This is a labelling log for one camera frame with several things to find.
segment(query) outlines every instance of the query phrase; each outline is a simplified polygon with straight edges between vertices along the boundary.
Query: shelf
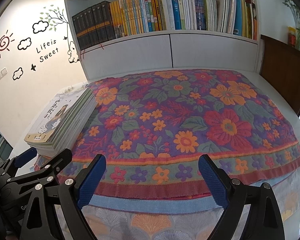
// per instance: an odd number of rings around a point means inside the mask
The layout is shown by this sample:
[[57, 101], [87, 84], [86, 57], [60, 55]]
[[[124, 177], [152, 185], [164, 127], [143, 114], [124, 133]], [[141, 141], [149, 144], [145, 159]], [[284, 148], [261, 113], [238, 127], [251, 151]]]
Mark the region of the shelf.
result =
[[128, 40], [133, 40], [133, 39], [138, 39], [138, 38], [144, 38], [144, 37], [150, 37], [150, 36], [158, 36], [158, 35], [167, 35], [167, 34], [203, 34], [203, 35], [214, 35], [214, 36], [222, 36], [222, 37], [228, 37], [231, 39], [236, 39], [236, 40], [241, 40], [241, 41], [246, 41], [254, 44], [258, 44], [258, 41], [233, 35], [233, 34], [228, 34], [228, 33], [219, 33], [219, 32], [210, 32], [210, 31], [200, 31], [200, 30], [173, 30], [173, 31], [157, 31], [157, 32], [150, 32], [150, 33], [141, 33], [141, 34], [136, 34], [136, 35], [131, 35], [131, 36], [125, 36], [122, 38], [118, 38], [112, 41], [106, 41], [102, 43], [102, 46], [100, 44], [92, 46], [86, 50], [81, 51], [81, 55], [88, 53], [90, 51], [93, 51], [95, 49], [99, 49], [111, 44], [119, 43], [122, 41], [128, 41]]

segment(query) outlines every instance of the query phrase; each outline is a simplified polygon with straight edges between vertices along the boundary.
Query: sun decal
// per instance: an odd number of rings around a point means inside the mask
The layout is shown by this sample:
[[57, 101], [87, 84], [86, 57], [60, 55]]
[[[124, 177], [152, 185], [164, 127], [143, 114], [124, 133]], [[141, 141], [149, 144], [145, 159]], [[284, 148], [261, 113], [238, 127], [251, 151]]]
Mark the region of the sun decal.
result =
[[4, 50], [10, 51], [8, 46], [9, 46], [10, 42], [14, 41], [14, 40], [12, 40], [12, 41], [10, 40], [13, 33], [11, 33], [10, 36], [6, 36], [8, 34], [8, 31], [9, 30], [7, 30], [6, 34], [0, 38], [0, 52], [4, 51]]

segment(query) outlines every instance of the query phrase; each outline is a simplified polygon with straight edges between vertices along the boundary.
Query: purple flower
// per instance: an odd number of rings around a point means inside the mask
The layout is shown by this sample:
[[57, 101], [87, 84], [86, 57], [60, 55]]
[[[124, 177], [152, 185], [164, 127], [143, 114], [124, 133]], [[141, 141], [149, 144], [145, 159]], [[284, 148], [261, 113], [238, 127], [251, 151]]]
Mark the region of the purple flower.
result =
[[253, 162], [252, 167], [255, 167], [257, 170], [263, 168], [262, 158], [258, 158], [257, 156], [252, 156]]
[[75, 166], [73, 163], [70, 163], [67, 167], [66, 167], [66, 175], [74, 175], [75, 171], [78, 169], [77, 166]]
[[178, 165], [180, 171], [176, 173], [176, 178], [181, 179], [182, 182], [186, 181], [186, 178], [192, 178], [192, 168], [190, 166], [185, 167], [182, 164]]
[[130, 176], [130, 179], [134, 180], [134, 184], [138, 184], [140, 181], [146, 181], [147, 170], [142, 171], [139, 167], [136, 167], [135, 172], [135, 174]]
[[284, 165], [285, 160], [283, 158], [283, 154], [276, 153], [275, 156], [277, 157], [277, 163], [279, 163], [280, 165]]
[[231, 162], [225, 162], [220, 160], [219, 163], [221, 164], [221, 169], [223, 169], [227, 174], [232, 172]]

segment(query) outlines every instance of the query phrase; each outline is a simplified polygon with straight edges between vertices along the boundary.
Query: bolt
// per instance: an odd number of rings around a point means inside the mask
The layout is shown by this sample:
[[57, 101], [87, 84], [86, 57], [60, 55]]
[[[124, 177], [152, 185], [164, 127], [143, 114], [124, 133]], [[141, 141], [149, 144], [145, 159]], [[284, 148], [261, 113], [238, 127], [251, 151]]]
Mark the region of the bolt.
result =
[[263, 184], [263, 187], [265, 187], [266, 189], [270, 189], [271, 188], [270, 184], [267, 183], [267, 182]]
[[42, 184], [37, 184], [37, 185], [35, 185], [35, 189], [36, 190], [39, 190], [39, 189], [41, 189], [42, 188]]
[[65, 184], [66, 185], [71, 185], [73, 183], [73, 179], [67, 179], [66, 181], [65, 181]]
[[239, 185], [240, 184], [240, 180], [238, 179], [232, 179], [232, 183], [235, 185]]

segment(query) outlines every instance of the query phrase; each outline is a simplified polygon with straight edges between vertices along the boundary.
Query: stack of books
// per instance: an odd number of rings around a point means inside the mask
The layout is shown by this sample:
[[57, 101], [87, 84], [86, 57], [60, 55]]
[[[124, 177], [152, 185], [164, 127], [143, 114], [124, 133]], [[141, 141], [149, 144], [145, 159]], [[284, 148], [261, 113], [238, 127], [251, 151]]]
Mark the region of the stack of books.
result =
[[257, 40], [253, 0], [167, 0], [172, 30], [205, 30]]
[[57, 94], [34, 122], [25, 137], [26, 143], [48, 157], [65, 148], [72, 149], [96, 105], [92, 91], [86, 86]]
[[103, 1], [72, 17], [80, 50], [117, 38], [166, 30], [161, 0]]

